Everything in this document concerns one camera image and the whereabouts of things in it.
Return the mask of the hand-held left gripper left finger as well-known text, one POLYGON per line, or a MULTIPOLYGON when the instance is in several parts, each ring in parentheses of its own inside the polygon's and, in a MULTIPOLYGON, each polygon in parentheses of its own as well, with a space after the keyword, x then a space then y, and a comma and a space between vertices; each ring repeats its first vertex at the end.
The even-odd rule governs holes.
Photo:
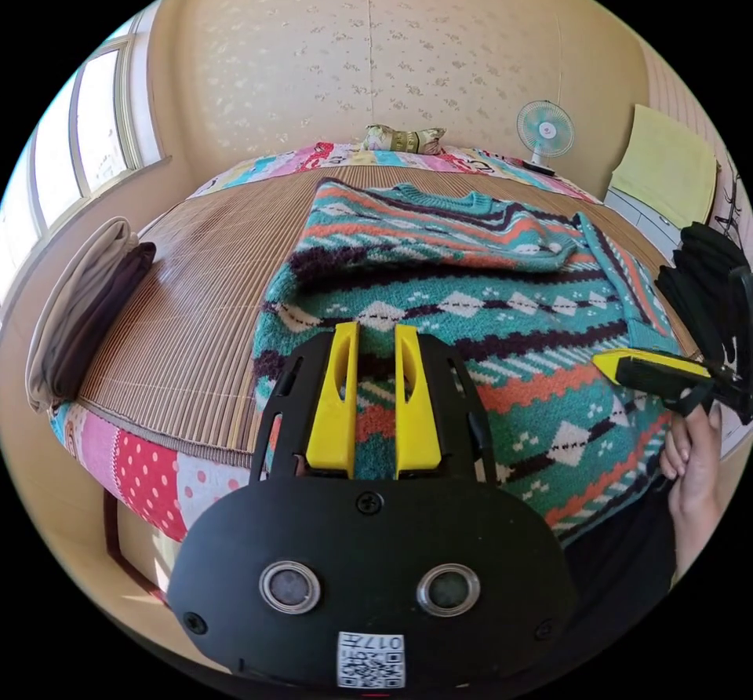
POLYGON ((359 325, 335 327, 316 404, 306 460, 315 472, 355 470, 359 325))

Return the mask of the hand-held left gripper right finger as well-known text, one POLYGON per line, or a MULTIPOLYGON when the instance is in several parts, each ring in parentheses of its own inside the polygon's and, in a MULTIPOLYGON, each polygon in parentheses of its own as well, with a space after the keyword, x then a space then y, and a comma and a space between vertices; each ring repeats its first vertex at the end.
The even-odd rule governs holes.
POLYGON ((417 329, 395 327, 395 468, 433 472, 442 460, 417 329))

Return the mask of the person's right hand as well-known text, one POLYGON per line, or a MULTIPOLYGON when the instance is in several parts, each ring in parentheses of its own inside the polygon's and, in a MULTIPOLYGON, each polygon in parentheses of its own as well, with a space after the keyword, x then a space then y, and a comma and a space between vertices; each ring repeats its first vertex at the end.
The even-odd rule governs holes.
POLYGON ((669 509, 675 519, 699 520, 721 513, 718 471, 722 413, 695 408, 688 417, 674 415, 660 455, 660 469, 671 482, 669 509))

